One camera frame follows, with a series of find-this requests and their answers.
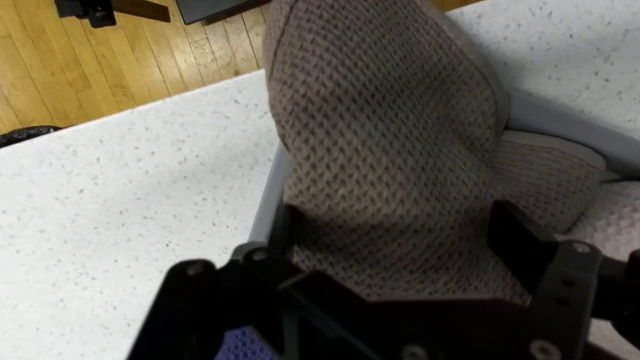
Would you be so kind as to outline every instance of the table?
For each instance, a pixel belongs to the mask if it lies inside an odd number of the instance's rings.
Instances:
[[[489,0],[453,18],[515,93],[640,139],[638,9]],[[256,73],[3,151],[0,359],[125,359],[170,264],[249,240],[277,147]]]

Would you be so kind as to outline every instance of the countertop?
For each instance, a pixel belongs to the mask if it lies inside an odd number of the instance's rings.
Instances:
[[[640,2],[453,18],[513,90],[640,139]],[[256,73],[0,151],[0,359],[125,359],[168,266],[249,240],[277,147]]]

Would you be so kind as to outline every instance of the white speckled countertop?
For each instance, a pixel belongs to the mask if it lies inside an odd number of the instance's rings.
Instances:
[[[118,360],[165,273],[249,240],[263,73],[0,151],[0,359]]]
[[[640,139],[640,2],[453,15],[504,81]],[[265,75],[0,151],[0,360],[118,360],[170,264],[224,264],[277,151]]]
[[[486,0],[450,16],[510,88],[640,141],[638,0]]]

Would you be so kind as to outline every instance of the wooden floor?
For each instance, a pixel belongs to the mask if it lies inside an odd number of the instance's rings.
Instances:
[[[55,0],[0,0],[0,134],[74,127],[263,68],[266,6],[184,26],[118,15],[94,31],[59,18]],[[444,11],[474,0],[437,0]]]

